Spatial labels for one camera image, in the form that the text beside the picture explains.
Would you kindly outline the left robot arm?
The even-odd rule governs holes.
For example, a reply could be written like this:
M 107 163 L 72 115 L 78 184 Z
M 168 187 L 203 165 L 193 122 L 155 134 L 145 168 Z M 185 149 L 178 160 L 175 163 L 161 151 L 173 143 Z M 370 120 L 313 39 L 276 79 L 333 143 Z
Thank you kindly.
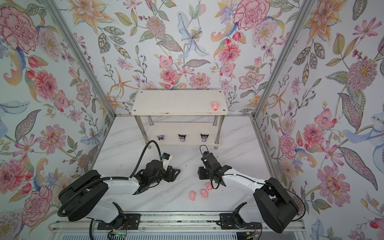
M 107 198 L 114 195 L 139 195 L 155 187 L 161 181 L 174 182 L 181 170 L 171 166 L 164 168 L 162 161 L 153 160 L 133 177 L 103 177 L 92 170 L 70 184 L 59 195 L 61 207 L 59 217 L 70 222 L 83 218 L 99 221 L 117 230 L 128 223 L 124 211 L 116 200 Z

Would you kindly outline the purple black kuromi toy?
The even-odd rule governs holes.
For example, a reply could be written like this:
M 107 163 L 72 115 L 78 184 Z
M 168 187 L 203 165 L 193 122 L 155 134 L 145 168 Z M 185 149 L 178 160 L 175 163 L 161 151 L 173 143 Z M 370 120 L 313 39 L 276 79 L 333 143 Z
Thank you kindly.
M 178 134 L 178 136 L 179 136 L 179 140 L 180 140 L 182 143 L 184 143 L 184 142 L 186 141 L 186 137 L 187 137 L 187 135 Z

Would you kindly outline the black kuromi toy figure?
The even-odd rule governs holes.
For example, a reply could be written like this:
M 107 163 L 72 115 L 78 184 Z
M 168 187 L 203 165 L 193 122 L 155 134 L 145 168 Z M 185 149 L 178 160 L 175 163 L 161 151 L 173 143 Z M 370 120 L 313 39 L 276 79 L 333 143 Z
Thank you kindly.
M 206 143 L 208 141 L 209 134 L 201 134 L 201 140 L 203 143 Z

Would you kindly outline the small purple kuromi toy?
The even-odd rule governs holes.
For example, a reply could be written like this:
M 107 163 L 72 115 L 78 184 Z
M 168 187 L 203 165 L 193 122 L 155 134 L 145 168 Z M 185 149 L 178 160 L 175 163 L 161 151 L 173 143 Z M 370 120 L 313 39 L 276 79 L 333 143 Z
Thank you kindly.
M 165 139 L 165 135 L 158 135 L 157 138 L 159 141 L 163 141 Z

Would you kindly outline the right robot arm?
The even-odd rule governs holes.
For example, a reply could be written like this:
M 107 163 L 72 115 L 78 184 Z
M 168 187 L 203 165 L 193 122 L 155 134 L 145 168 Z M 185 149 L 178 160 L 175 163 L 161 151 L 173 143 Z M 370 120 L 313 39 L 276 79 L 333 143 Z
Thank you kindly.
M 202 154 L 201 160 L 204 165 L 198 170 L 200 180 L 210 180 L 254 198 L 253 204 L 234 210 L 244 223 L 265 223 L 271 230 L 281 234 L 299 214 L 299 206 L 277 179 L 256 179 L 230 166 L 221 166 L 208 151 Z

